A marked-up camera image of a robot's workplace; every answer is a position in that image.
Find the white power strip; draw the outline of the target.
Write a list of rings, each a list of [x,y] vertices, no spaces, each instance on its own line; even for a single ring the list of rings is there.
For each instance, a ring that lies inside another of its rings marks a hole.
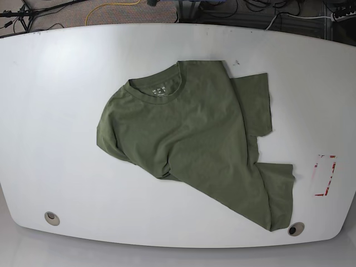
[[[355,18],[355,6],[338,8],[331,15],[332,22],[341,22],[351,18]]]

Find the black tripod stand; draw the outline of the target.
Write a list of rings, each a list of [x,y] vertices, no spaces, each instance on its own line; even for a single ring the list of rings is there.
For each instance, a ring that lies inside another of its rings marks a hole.
[[[47,16],[50,14],[54,14],[56,12],[59,12],[60,10],[77,4],[77,3],[82,3],[85,2],[85,0],[75,0],[75,1],[69,1],[61,4],[57,4],[54,6],[50,7],[45,7],[45,8],[32,8],[30,7],[29,3],[27,1],[22,1],[22,7],[19,9],[17,12],[12,12],[10,10],[4,10],[1,12],[1,18],[8,18],[12,19],[11,21],[8,21],[5,23],[1,29],[8,28],[10,26],[13,26],[13,34],[16,34],[15,31],[15,25],[17,22],[20,22],[23,28],[23,32],[21,33],[29,33],[32,25],[35,21],[36,18],[39,18],[40,16]]]

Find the olive green T-shirt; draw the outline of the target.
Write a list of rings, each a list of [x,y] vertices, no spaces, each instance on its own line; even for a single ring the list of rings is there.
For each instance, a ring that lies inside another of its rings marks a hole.
[[[97,146],[183,182],[268,231],[293,213],[293,166],[259,161],[273,130],[268,74],[231,78],[221,61],[178,61],[128,80],[108,101]]]

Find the red tape rectangle marking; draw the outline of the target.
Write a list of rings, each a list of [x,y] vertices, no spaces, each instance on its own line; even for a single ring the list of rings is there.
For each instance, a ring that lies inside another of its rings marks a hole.
[[[313,196],[327,196],[334,175],[337,157],[319,155],[312,174],[311,193]]]

